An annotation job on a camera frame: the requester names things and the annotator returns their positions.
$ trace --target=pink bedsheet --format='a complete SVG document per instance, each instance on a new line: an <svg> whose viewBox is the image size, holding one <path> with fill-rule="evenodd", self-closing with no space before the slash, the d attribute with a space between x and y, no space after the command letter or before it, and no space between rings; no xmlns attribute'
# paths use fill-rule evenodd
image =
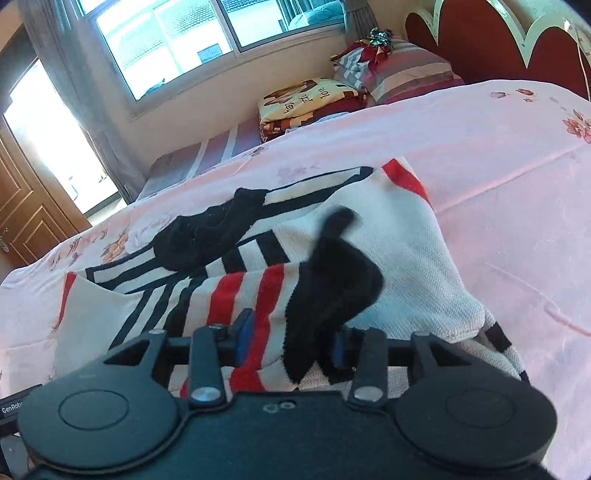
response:
<svg viewBox="0 0 591 480"><path fill-rule="evenodd" d="M562 479L587 479L590 144L588 102L554 85L494 80L366 109L249 150L11 273L0 287L0 396L53 377L66 271L132 252L177 215L221 203L237 187L277 187L403 155L468 289L558 410L547 466Z"/></svg>

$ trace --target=window frame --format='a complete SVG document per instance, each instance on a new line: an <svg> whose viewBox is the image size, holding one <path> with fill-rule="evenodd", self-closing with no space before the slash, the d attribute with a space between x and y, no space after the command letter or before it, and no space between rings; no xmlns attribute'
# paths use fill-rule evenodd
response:
<svg viewBox="0 0 591 480"><path fill-rule="evenodd" d="M271 53L285 50L286 48L345 33L343 16L343 21L329 21L308 25L295 30L288 30L273 37L254 42L246 47L242 47L237 40L236 32L232 27L232 23L229 21L227 12L222 7L221 1L210 0L232 51L198 65L188 72L167 82L157 90L136 100L97 22L99 16L119 1L121 0L105 0L102 4L88 13L85 13L79 1L76 3L79 10L79 18L85 23L86 29L91 33L92 44L97 47L101 60L108 65L109 70L114 74L119 90L124 93L126 108L131 119L139 118L143 114L191 89L195 85L205 82L206 80L235 67Z"/></svg>

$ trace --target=metal screw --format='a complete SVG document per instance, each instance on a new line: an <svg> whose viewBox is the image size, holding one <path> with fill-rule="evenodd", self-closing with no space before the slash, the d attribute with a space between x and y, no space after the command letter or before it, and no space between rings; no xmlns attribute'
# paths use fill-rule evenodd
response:
<svg viewBox="0 0 591 480"><path fill-rule="evenodd" d="M279 403L279 408L283 410L293 410L296 407L296 402L293 400L284 400Z"/></svg>
<svg viewBox="0 0 591 480"><path fill-rule="evenodd" d="M213 337L218 341L225 340L228 337L228 329L221 323L213 323L209 328L213 330Z"/></svg>
<svg viewBox="0 0 591 480"><path fill-rule="evenodd" d="M262 409L267 413L277 413L279 411L279 405L277 405L276 403L267 403L263 405Z"/></svg>
<svg viewBox="0 0 591 480"><path fill-rule="evenodd" d="M221 396L222 392L215 387L200 387L191 393L191 398L199 403L210 403L218 400Z"/></svg>
<svg viewBox="0 0 591 480"><path fill-rule="evenodd" d="M355 390L353 396L357 400L369 401L374 403L384 396L384 392L382 392L382 389L378 387L359 387L357 390Z"/></svg>

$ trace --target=pink flower pattern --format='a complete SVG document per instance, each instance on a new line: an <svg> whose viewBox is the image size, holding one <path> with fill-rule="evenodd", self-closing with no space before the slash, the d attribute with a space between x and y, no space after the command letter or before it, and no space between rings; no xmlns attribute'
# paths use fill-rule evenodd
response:
<svg viewBox="0 0 591 480"><path fill-rule="evenodd" d="M588 144L591 144L591 122L585 120L582 114L573 111L576 118L567 118L562 120L563 124L566 125L566 131L575 135L577 138L582 138Z"/></svg>

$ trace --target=striped pillow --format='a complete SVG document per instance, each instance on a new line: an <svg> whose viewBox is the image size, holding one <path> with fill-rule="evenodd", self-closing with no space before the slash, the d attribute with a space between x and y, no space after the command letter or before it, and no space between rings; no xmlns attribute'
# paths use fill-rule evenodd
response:
<svg viewBox="0 0 591 480"><path fill-rule="evenodd" d="M335 80L366 89L377 105L464 84L443 58L399 37L393 37L392 43L387 60L379 62L372 72L367 62L357 62L361 49L341 57L334 63Z"/></svg>

